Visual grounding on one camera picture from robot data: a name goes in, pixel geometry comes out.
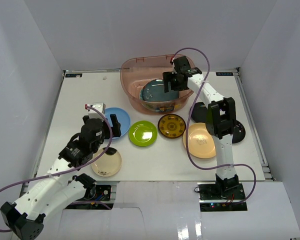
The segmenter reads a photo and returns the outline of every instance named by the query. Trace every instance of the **plate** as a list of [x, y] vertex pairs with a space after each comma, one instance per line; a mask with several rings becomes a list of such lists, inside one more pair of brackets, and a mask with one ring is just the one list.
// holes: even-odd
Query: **plate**
[[120, 130], [121, 130], [121, 136], [120, 137], [114, 137], [113, 139], [118, 139], [123, 137], [130, 128], [130, 116], [129, 114], [119, 107], [109, 107], [105, 109], [104, 115], [106, 119], [109, 121], [111, 127], [113, 127], [113, 124], [111, 122], [110, 115], [115, 114], [116, 118], [118, 119], [118, 122], [121, 124]]
[[186, 130], [185, 120], [176, 114], [166, 114], [158, 122], [159, 133], [168, 139], [177, 139]]
[[[99, 156], [103, 151], [104, 148], [100, 148], [93, 155], [93, 159]], [[113, 147], [109, 147], [108, 150], [95, 162], [91, 164], [92, 170], [95, 174], [101, 177], [111, 177], [115, 175], [122, 166], [122, 158], [120, 153]]]
[[246, 129], [244, 125], [237, 120], [236, 125], [233, 129], [232, 143], [233, 144], [240, 143], [245, 138], [245, 136], [246, 136]]
[[140, 99], [146, 102], [168, 102], [179, 98], [179, 91], [172, 91], [169, 83], [169, 91], [165, 92], [164, 81], [155, 79], [148, 82], [140, 91]]
[[[186, 147], [186, 132], [183, 134]], [[209, 159], [216, 155], [215, 142], [209, 134], [205, 123], [195, 123], [189, 127], [188, 145], [190, 153], [200, 159]]]
[[156, 126], [149, 121], [137, 121], [129, 130], [131, 142], [139, 147], [147, 147], [153, 144], [158, 136]]
[[206, 123], [207, 107], [202, 101], [194, 105], [191, 118], [196, 123]]

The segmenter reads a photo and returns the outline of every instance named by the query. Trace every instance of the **small sticker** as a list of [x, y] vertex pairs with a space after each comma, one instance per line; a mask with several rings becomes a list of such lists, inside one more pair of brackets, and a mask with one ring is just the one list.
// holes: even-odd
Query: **small sticker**
[[223, 76], [233, 76], [234, 73], [233, 72], [216, 72], [215, 73], [217, 76], [219, 77], [223, 77]]
[[68, 73], [65, 75], [65, 78], [81, 78], [82, 73]]

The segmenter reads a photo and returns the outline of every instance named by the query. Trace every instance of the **orange plate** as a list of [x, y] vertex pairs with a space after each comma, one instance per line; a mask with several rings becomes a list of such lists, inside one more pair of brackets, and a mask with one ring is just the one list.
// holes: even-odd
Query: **orange plate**
[[[205, 123], [192, 124], [188, 136], [189, 151], [193, 156], [209, 159], [216, 155], [215, 142], [208, 133]], [[186, 147], [186, 132], [183, 134], [183, 144]]]

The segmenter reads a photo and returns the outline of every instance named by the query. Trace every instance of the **yellow plate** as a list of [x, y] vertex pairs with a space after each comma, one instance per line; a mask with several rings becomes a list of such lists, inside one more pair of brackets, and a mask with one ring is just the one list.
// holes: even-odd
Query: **yellow plate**
[[[183, 134], [183, 145], [186, 147], [186, 132]], [[200, 159], [209, 159], [216, 155], [215, 142], [209, 134], [205, 123], [195, 123], [188, 131], [189, 152]]]
[[158, 122], [159, 132], [168, 139], [176, 139], [182, 136], [186, 130], [185, 120], [176, 114], [167, 114]]
[[[95, 154], [93, 154], [93, 158], [96, 158], [100, 155], [105, 148], [100, 148]], [[122, 159], [120, 153], [113, 147], [109, 147], [109, 149], [95, 162], [91, 164], [92, 170], [95, 174], [101, 177], [110, 177], [115, 175], [122, 166]]]

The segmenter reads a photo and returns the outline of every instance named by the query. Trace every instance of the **blue plate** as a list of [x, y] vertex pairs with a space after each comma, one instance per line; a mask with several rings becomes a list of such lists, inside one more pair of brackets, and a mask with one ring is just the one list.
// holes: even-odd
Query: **blue plate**
[[169, 92], [165, 92], [164, 81], [155, 79], [148, 82], [140, 91], [139, 98], [146, 102], [168, 102], [179, 98], [179, 91], [172, 91], [170, 82]]
[[111, 122], [110, 114], [115, 114], [116, 118], [118, 119], [118, 122], [121, 124], [120, 130], [121, 130], [121, 137], [124, 136], [130, 128], [130, 116], [129, 114], [119, 107], [109, 107], [105, 109], [105, 117], [109, 121], [111, 127], [113, 127], [113, 124]]

